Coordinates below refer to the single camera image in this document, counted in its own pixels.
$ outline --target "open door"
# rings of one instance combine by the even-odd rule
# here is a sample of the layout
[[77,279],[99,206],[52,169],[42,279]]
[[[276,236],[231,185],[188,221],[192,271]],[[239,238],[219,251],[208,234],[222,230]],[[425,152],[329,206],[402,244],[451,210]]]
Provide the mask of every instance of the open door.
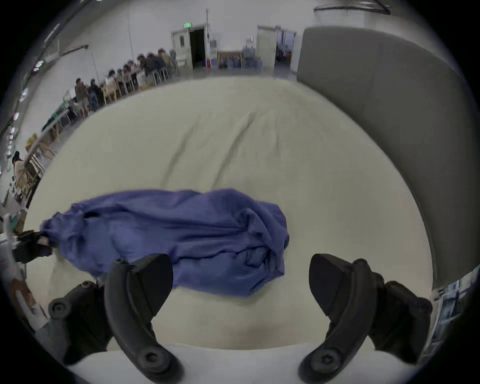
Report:
[[258,26],[257,56],[266,68],[275,66],[276,34],[277,28]]
[[179,67],[187,66],[192,69],[192,53],[190,50],[190,33],[188,29],[172,32],[172,45],[177,53]]

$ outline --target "blue cloth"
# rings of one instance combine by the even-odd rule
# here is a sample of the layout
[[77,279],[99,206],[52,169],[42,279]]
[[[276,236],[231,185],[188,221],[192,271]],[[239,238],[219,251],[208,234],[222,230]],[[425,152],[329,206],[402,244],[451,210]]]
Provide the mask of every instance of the blue cloth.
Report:
[[117,259],[165,253],[174,286],[248,296],[285,273],[287,222],[275,204],[235,190],[128,191],[73,204],[40,230],[94,277]]

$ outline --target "screw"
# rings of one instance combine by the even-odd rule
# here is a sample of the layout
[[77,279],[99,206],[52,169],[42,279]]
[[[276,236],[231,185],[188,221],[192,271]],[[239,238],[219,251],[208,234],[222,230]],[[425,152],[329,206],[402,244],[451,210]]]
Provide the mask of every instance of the screw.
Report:
[[322,356],[322,363],[325,364],[325,365],[333,363],[333,360],[334,360],[334,358],[333,358],[332,355]]
[[156,362],[156,359],[157,359],[157,355],[156,353],[153,353],[153,352],[149,352],[145,355],[145,359],[149,362],[149,363],[154,363]]
[[55,303],[52,307],[54,312],[62,312],[65,310],[65,304],[62,302]]
[[320,349],[313,354],[311,366],[316,372],[332,373],[342,367],[342,359],[333,349]]

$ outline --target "gray padded wall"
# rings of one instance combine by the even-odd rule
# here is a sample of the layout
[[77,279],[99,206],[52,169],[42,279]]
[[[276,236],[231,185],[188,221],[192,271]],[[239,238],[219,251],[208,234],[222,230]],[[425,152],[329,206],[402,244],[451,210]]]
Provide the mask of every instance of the gray padded wall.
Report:
[[478,115],[463,80],[411,42],[349,27],[306,29],[297,79],[350,115],[403,175],[429,236],[433,288],[480,264]]

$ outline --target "wooden chair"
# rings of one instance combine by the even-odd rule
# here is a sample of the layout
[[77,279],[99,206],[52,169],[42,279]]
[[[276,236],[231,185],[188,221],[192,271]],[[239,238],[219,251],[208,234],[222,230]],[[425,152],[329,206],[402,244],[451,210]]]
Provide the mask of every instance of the wooden chair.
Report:
[[110,98],[110,102],[113,102],[112,95],[115,97],[115,101],[117,101],[117,91],[120,91],[117,83],[112,83],[104,86],[102,88],[102,91],[105,105],[107,104],[107,97]]

